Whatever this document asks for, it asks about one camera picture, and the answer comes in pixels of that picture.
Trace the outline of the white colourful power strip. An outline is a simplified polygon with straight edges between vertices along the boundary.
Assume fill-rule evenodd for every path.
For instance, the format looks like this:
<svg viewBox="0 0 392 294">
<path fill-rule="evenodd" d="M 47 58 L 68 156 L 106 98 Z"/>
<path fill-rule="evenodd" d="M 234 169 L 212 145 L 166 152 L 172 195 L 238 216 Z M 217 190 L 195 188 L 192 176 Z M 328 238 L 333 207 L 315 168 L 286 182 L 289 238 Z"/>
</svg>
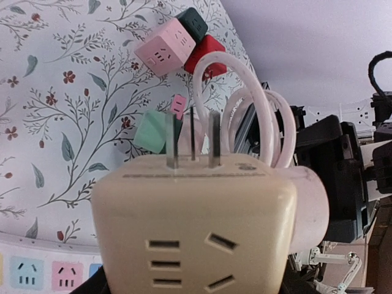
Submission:
<svg viewBox="0 0 392 294">
<path fill-rule="evenodd" d="M 96 246 L 1 233 L 1 293 L 70 293 L 101 266 Z"/>
</svg>

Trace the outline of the green cube adapter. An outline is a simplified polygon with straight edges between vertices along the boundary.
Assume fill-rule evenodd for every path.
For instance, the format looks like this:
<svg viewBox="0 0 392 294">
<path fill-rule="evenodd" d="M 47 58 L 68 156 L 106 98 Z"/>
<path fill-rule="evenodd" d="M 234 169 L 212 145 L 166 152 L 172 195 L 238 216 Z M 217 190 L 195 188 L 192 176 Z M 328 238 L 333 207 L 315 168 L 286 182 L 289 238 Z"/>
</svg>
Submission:
<svg viewBox="0 0 392 294">
<path fill-rule="evenodd" d="M 146 111 L 135 133 L 134 144 L 153 154 L 165 154 L 166 116 L 164 112 Z"/>
</svg>

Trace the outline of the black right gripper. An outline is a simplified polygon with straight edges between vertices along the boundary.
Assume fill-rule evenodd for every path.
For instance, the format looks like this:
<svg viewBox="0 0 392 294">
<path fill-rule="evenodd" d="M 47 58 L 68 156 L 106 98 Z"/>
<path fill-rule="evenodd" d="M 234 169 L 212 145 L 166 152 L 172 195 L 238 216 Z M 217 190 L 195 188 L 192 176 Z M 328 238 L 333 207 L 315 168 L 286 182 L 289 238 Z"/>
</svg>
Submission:
<svg viewBox="0 0 392 294">
<path fill-rule="evenodd" d="M 291 109 L 297 129 L 297 163 L 318 175 L 328 196 L 330 218 L 324 239 L 351 243 L 369 225 L 368 192 L 355 125 L 329 115 L 306 127 L 304 108 Z"/>
</svg>

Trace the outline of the dark green cube socket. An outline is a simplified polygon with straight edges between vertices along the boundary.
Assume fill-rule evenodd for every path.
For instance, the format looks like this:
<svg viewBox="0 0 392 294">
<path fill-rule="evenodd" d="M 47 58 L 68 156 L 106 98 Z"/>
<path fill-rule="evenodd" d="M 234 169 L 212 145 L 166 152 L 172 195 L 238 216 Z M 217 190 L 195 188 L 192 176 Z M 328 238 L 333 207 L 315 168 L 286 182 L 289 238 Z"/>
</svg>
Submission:
<svg viewBox="0 0 392 294">
<path fill-rule="evenodd" d="M 186 9 L 185 11 L 177 14 L 176 18 L 193 38 L 196 44 L 199 44 L 203 40 L 208 31 L 208 25 L 195 8 L 190 7 Z"/>
</svg>

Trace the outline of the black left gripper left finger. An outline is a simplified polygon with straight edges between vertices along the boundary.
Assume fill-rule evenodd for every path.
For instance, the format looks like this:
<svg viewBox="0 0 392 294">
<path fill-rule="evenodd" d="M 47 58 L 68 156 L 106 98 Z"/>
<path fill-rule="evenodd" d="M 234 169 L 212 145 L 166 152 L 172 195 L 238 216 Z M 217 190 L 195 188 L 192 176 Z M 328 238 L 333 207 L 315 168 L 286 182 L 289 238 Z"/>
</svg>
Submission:
<svg viewBox="0 0 392 294">
<path fill-rule="evenodd" d="M 101 266 L 86 282 L 70 294 L 107 294 L 107 278 Z"/>
</svg>

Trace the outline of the floral table mat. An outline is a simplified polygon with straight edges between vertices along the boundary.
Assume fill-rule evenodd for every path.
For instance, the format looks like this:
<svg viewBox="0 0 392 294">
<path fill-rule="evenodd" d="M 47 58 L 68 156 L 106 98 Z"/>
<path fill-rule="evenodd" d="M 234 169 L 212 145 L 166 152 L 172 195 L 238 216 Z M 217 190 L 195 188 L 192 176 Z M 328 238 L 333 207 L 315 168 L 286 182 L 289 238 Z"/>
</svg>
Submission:
<svg viewBox="0 0 392 294">
<path fill-rule="evenodd" d="M 248 62 L 223 1 L 1 2 L 3 233 L 95 244 L 93 185 L 145 153 L 134 133 L 146 110 L 167 111 L 176 94 L 193 103 L 190 74 L 159 78 L 134 55 L 190 7 Z"/>
</svg>

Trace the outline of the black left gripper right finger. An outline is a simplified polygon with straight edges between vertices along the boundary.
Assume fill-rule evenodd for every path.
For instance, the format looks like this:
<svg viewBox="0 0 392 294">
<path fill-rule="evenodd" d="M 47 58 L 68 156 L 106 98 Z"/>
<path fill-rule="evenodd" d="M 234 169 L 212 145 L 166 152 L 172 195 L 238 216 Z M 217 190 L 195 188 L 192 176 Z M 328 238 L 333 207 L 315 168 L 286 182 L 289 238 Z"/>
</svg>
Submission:
<svg viewBox="0 0 392 294">
<path fill-rule="evenodd" d="M 320 294 L 296 273 L 286 271 L 280 287 L 280 294 Z"/>
</svg>

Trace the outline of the pink cube socket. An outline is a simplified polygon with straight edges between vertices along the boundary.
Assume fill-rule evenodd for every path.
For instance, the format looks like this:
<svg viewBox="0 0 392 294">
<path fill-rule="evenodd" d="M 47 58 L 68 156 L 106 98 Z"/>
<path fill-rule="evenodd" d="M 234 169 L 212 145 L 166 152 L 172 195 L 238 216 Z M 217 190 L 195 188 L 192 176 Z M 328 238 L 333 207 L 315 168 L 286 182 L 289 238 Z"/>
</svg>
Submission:
<svg viewBox="0 0 392 294">
<path fill-rule="evenodd" d="M 156 27 L 134 51 L 156 76 L 181 68 L 196 46 L 177 18 Z"/>
</svg>

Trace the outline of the beige cube socket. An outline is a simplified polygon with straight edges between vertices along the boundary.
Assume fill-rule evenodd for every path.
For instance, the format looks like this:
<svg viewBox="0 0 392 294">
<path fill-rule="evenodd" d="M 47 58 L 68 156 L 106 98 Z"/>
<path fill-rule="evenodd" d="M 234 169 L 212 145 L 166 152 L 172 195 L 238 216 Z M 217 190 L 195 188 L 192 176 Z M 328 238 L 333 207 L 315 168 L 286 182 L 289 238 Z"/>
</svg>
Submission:
<svg viewBox="0 0 392 294">
<path fill-rule="evenodd" d="M 91 204 L 112 293 L 277 293 L 293 233 L 295 185 L 220 151 L 140 156 L 98 180 Z"/>
</svg>

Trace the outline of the pink heart adapter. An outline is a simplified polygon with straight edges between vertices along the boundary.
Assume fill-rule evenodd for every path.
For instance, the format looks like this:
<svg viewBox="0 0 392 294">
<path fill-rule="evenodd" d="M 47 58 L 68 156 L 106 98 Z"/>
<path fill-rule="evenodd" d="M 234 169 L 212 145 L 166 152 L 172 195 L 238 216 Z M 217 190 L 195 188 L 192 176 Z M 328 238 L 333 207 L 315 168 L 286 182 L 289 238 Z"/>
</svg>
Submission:
<svg viewBox="0 0 392 294">
<path fill-rule="evenodd" d="M 182 120 L 186 105 L 187 99 L 182 95 L 175 94 L 171 103 L 170 112 L 173 113 L 178 120 Z"/>
</svg>

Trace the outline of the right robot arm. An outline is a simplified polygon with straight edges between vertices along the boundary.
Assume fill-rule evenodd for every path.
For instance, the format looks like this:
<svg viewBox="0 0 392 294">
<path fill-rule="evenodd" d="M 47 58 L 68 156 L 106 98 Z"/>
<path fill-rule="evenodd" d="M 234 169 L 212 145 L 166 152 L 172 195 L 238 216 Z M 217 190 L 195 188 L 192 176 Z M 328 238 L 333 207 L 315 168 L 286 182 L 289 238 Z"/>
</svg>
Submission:
<svg viewBox="0 0 392 294">
<path fill-rule="evenodd" d="M 375 219 L 369 204 L 391 196 L 391 92 L 383 91 L 374 76 L 375 66 L 390 58 L 385 51 L 368 66 L 375 89 L 372 144 L 360 145 L 354 123 L 340 122 L 336 115 L 302 128 L 297 136 L 297 162 L 316 172 L 328 196 L 325 241 L 351 243 L 364 236 Z"/>
</svg>

